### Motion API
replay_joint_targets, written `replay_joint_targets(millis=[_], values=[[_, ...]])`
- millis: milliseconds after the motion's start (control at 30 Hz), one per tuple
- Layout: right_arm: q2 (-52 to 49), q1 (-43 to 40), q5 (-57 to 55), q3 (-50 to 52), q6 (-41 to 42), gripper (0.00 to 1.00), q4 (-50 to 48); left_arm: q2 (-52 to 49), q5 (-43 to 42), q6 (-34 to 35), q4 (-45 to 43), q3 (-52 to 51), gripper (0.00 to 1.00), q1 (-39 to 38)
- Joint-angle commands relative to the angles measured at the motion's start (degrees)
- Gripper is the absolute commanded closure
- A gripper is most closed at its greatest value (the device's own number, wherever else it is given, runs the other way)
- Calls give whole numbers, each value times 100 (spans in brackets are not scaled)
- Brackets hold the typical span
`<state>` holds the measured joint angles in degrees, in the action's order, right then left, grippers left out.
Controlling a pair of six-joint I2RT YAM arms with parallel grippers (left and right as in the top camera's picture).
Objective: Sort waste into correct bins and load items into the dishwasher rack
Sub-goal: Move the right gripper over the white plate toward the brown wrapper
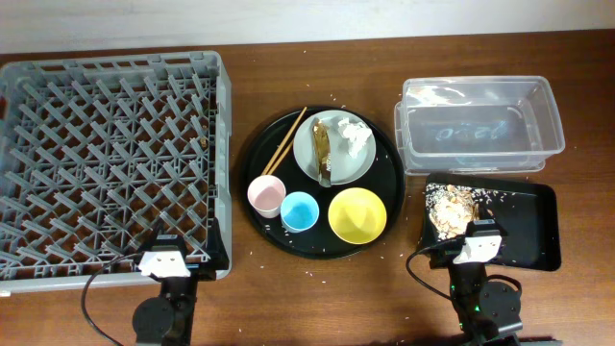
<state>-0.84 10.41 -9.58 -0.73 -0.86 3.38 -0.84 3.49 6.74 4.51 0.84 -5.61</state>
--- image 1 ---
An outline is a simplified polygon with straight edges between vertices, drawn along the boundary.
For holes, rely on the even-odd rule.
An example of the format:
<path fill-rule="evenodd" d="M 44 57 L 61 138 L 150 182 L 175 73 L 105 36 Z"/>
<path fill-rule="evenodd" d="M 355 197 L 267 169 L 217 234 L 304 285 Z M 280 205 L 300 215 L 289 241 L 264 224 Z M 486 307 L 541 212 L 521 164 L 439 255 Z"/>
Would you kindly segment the pink cup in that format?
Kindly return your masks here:
<path fill-rule="evenodd" d="M 275 218 L 280 215 L 285 196 L 285 185 L 273 175 L 258 176 L 251 181 L 247 189 L 249 204 L 265 218 Z"/>

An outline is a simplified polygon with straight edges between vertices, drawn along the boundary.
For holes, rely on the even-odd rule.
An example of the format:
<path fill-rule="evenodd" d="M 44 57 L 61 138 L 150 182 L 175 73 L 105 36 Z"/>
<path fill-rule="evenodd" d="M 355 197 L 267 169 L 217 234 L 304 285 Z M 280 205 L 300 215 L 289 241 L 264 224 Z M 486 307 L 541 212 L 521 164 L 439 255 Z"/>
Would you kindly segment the blue cup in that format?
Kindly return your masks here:
<path fill-rule="evenodd" d="M 286 231 L 300 233 L 316 224 L 320 216 L 320 209 L 310 194 L 296 191 L 283 199 L 280 216 Z"/>

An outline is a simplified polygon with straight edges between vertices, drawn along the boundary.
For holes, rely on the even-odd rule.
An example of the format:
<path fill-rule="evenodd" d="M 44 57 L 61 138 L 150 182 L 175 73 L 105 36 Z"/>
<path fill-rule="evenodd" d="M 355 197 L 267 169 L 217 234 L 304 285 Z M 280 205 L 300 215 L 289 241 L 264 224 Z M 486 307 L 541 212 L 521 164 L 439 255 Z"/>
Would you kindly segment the white napkin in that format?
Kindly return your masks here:
<path fill-rule="evenodd" d="M 350 157 L 356 159 L 372 135 L 371 129 L 363 122 L 352 123 L 349 118 L 343 118 L 337 126 L 341 137 L 348 141 Z"/>

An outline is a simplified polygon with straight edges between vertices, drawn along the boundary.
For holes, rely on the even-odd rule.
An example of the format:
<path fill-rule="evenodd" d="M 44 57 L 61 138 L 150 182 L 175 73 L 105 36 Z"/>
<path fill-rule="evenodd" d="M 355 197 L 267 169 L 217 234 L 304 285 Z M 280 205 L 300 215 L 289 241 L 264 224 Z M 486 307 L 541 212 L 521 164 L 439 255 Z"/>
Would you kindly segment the gold foil wrapper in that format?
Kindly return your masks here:
<path fill-rule="evenodd" d="M 314 141 L 317 181 L 322 187 L 331 187 L 331 146 L 328 126 L 322 120 L 316 119 L 314 121 L 312 137 Z"/>

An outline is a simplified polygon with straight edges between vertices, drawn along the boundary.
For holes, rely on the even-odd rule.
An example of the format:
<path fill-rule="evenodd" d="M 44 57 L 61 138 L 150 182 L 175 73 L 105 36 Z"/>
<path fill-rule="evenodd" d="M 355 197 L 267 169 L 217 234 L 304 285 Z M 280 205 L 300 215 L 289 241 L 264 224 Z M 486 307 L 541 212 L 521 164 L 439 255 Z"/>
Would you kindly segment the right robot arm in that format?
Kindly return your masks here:
<path fill-rule="evenodd" d="M 493 219 L 471 221 L 463 235 L 441 240 L 430 250 L 430 267 L 448 270 L 449 296 L 464 345 L 520 343 L 522 286 L 507 276 L 486 273 L 486 264 L 499 254 L 504 236 Z"/>

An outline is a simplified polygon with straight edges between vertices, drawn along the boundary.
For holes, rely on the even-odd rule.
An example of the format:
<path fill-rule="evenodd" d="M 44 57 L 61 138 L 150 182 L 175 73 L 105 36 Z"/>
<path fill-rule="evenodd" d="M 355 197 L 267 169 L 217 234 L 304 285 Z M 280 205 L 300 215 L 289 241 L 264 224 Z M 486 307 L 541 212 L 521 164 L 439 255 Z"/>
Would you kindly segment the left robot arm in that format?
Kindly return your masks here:
<path fill-rule="evenodd" d="M 140 274 L 160 283 L 160 294 L 135 309 L 133 329 L 137 345 L 188 345 L 191 340 L 197 286 L 213 282 L 217 273 L 230 268 L 230 257 L 214 220 L 207 230 L 206 260 L 186 261 L 187 245 L 179 235 L 165 235 L 158 221 L 138 248 Z"/>

